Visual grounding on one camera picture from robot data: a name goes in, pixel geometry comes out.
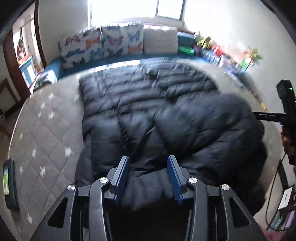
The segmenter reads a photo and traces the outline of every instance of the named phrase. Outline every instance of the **hand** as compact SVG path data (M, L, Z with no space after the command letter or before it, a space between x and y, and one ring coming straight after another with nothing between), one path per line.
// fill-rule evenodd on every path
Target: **hand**
M295 153L295 148L291 146L292 140L284 135L283 128L281 129L280 132L281 132L281 140L283 141L284 151L290 158Z

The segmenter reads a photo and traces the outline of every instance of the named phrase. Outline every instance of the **butterfly pillow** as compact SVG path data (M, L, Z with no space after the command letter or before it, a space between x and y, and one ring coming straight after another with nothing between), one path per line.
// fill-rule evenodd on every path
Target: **butterfly pillow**
M101 26L104 56L142 53L143 26L141 22Z
M103 57L101 32L98 28L67 37L58 42L58 47L64 69Z

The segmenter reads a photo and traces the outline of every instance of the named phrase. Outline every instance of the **pillow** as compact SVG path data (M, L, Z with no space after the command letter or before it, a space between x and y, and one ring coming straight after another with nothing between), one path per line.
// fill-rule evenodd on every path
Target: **pillow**
M142 22L101 26L104 56L141 54L143 49L143 26Z
M177 53L178 29L145 25L143 50L145 53Z
M64 69L104 57L99 28L91 28L60 40L58 46Z

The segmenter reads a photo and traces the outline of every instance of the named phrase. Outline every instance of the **white pillow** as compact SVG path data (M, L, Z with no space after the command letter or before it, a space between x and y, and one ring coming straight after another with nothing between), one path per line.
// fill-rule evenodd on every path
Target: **white pillow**
M143 50L143 26L142 22L101 26L104 56L141 54Z
M145 53L177 53L178 29L175 27L144 25Z

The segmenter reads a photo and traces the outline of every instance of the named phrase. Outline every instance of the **doorway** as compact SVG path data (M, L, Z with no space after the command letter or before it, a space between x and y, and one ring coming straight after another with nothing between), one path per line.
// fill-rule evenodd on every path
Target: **doorway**
M32 93L38 74L43 71L34 23L35 4L31 5L15 22L12 28L15 56L22 77Z

